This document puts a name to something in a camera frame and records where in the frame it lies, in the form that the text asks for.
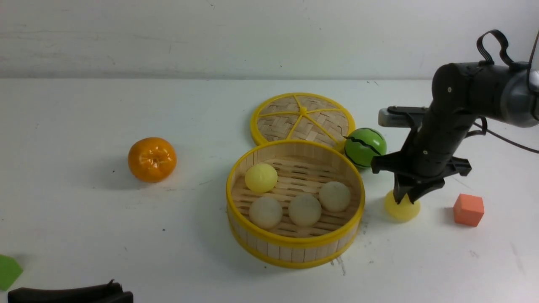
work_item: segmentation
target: yellow toy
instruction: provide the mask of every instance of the yellow toy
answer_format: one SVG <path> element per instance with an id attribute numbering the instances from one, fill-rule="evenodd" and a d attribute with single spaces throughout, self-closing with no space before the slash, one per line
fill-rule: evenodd
<path id="1" fill-rule="evenodd" d="M 245 185 L 259 194 L 272 190 L 277 184 L 277 171 L 269 164 L 259 163 L 245 173 Z"/>
<path id="2" fill-rule="evenodd" d="M 421 210 L 421 203 L 415 201 L 413 204 L 410 202 L 408 195 L 404 196 L 402 201 L 397 204 L 393 197 L 393 191 L 390 190 L 385 196 L 384 208 L 388 214 L 399 222 L 407 222 L 414 219 Z"/>

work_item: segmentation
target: orange cube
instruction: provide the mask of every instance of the orange cube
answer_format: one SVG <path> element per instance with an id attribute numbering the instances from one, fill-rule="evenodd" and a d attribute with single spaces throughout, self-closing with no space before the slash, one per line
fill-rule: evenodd
<path id="1" fill-rule="evenodd" d="M 476 227 L 485 213 L 483 198 L 460 194 L 453 206 L 455 223 Z"/>

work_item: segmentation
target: orange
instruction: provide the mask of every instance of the orange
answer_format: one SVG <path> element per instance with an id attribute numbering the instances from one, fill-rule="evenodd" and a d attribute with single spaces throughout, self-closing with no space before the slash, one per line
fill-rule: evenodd
<path id="1" fill-rule="evenodd" d="M 129 170 L 139 180 L 159 182 L 176 168 L 176 152 L 165 139 L 150 137 L 133 144 L 127 156 Z"/>

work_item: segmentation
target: white wall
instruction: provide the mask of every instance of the white wall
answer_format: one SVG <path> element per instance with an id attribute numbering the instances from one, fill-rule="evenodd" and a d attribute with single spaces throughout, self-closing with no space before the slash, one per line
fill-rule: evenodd
<path id="1" fill-rule="evenodd" d="M 480 60 L 494 28 L 526 60 L 538 16 L 538 0 L 0 0 L 0 76 L 430 78 Z"/>

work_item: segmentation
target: green ball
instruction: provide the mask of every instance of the green ball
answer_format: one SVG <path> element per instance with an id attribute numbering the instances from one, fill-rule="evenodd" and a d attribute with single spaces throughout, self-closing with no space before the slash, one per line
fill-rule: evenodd
<path id="1" fill-rule="evenodd" d="M 370 168 L 375 156 L 385 155 L 387 144 L 384 136 L 372 128 L 353 131 L 344 144 L 344 155 L 358 168 Z"/>

